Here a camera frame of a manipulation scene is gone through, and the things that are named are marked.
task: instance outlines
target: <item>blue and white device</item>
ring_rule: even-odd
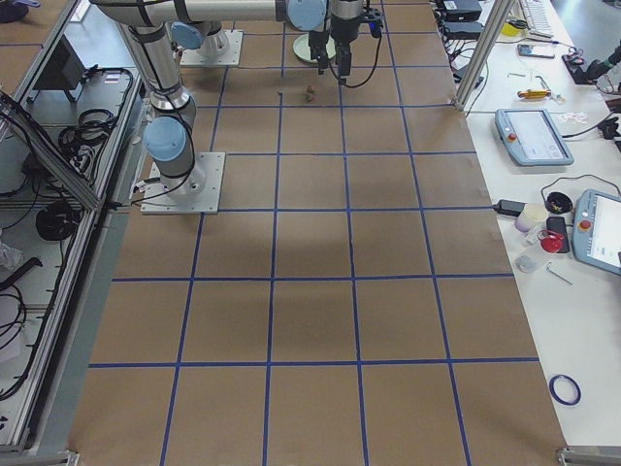
[[[575,206],[574,257],[621,275],[621,198],[587,189]]]
[[[497,110],[496,127],[515,163],[571,165],[573,155],[545,110]]]

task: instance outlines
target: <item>red lid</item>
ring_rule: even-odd
[[[546,231],[546,236],[541,238],[540,244],[543,250],[551,253],[556,253],[563,247],[563,239],[565,238],[560,233],[553,231]]]

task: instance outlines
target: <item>yellow tool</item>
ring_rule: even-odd
[[[550,95],[552,95],[550,89],[528,89],[517,92],[517,96],[520,99],[543,99]]]

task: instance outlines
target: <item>white mounting plate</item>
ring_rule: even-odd
[[[239,66],[242,56],[242,39],[244,31],[225,30],[224,34],[229,39],[229,50],[216,58],[208,58],[200,55],[196,50],[185,50],[181,57],[180,66],[187,68],[217,68],[220,66]]]
[[[155,199],[145,201],[141,205],[141,212],[146,215],[176,215],[176,214],[217,214],[224,174],[224,152],[196,152],[196,165],[206,175],[205,187],[196,195],[186,198],[171,198],[164,194]],[[159,170],[153,163],[150,178],[159,177]],[[145,197],[155,196],[164,192],[161,183],[147,185]]]

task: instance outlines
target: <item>black smartphone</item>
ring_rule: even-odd
[[[529,46],[528,44],[518,44],[517,53],[521,56],[532,56],[535,58],[554,58],[554,51],[549,46]]]
[[[570,239],[567,236],[567,225],[565,218],[562,216],[549,216],[545,221],[545,227],[554,233],[563,235],[563,245],[559,249],[559,253],[567,253],[570,251]]]

